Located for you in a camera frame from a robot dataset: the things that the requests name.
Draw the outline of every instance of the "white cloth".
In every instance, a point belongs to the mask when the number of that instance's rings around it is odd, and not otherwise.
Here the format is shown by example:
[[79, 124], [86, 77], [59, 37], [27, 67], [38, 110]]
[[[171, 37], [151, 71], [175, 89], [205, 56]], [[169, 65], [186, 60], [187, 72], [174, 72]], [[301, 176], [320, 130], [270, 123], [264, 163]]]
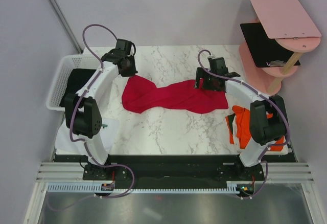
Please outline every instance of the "white cloth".
[[[105, 150], [107, 151], [107, 153], [109, 153], [114, 144], [114, 139], [118, 132], [119, 120], [103, 118], [102, 124], [108, 125], [105, 128], [101, 128], [100, 137]], [[66, 126], [66, 120], [63, 121], [62, 125], [58, 129], [55, 145], [56, 149], [61, 149], [67, 152], [71, 152], [73, 154], [86, 155], [83, 142], [71, 142], [69, 138], [69, 129]]]

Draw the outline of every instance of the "black folded garment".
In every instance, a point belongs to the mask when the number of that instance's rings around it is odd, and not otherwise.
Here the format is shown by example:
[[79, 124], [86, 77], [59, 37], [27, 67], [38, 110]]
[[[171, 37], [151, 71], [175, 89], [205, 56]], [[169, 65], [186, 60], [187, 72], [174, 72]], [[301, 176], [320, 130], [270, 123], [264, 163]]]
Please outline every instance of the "black folded garment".
[[65, 107], [65, 97], [67, 94], [75, 94], [80, 90], [91, 78], [96, 70], [90, 69], [73, 69], [67, 82], [66, 91], [60, 101], [60, 107]]

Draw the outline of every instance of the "folded fabric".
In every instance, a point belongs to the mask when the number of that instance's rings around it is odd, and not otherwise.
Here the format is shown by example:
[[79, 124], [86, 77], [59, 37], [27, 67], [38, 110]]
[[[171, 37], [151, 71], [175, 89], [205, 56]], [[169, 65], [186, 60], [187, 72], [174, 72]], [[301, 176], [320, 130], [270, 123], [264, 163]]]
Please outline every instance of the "folded fabric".
[[[240, 149], [245, 149], [247, 144], [249, 143], [251, 139], [251, 133], [250, 133], [250, 111], [248, 109], [242, 108], [240, 106], [234, 105], [232, 107], [232, 110], [234, 111], [234, 114], [229, 115], [226, 117], [227, 127], [229, 130], [229, 142], [231, 144], [239, 144]], [[236, 126], [237, 131], [235, 131], [235, 128], [233, 126], [233, 122], [236, 119]], [[237, 139], [239, 140], [237, 143], [235, 141], [235, 137], [233, 135], [236, 135]], [[275, 144], [281, 144], [284, 142], [284, 136], [280, 138], [278, 141], [276, 141]], [[271, 151], [281, 151], [283, 149], [282, 146], [272, 146]]]
[[186, 109], [198, 114], [210, 113], [215, 109], [228, 109], [224, 92], [194, 88], [195, 80], [187, 80], [159, 87], [140, 76], [128, 79], [122, 95], [126, 110], [142, 113], [153, 107]]

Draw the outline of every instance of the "marble table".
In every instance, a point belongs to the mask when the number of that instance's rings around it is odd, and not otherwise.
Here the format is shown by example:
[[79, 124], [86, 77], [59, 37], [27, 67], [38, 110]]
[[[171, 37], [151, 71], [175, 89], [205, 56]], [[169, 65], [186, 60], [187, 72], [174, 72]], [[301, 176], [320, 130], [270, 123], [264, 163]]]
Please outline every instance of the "marble table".
[[[137, 47], [135, 62], [138, 75], [151, 80], [157, 87], [163, 87], [195, 79], [198, 52], [208, 49], [213, 55], [224, 57], [230, 72], [244, 77], [238, 48], [238, 45]], [[92, 48], [99, 56], [110, 49], [112, 47]], [[205, 53], [202, 61], [208, 66]], [[229, 109], [209, 114], [162, 107], [135, 114], [122, 107], [121, 97], [127, 80], [120, 76], [114, 80], [107, 110], [102, 114], [120, 122], [110, 154], [238, 154], [237, 147], [229, 143], [225, 121], [225, 117], [232, 114], [232, 106], [241, 105], [234, 97], [226, 95]], [[287, 147], [284, 147], [282, 152], [274, 154], [287, 153]]]

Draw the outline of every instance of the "gray floor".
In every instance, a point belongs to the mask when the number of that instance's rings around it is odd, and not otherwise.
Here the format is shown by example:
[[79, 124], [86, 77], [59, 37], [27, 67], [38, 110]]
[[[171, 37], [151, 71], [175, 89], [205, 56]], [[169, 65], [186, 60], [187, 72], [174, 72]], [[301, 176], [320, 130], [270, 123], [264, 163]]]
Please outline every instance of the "gray floor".
[[[63, 208], [87, 196], [48, 194], [54, 208]], [[252, 200], [222, 194], [130, 194], [118, 199], [90, 198], [60, 212], [44, 208], [43, 214], [45, 222], [40, 220], [40, 223], [45, 224], [312, 223], [300, 185], [265, 185]]]

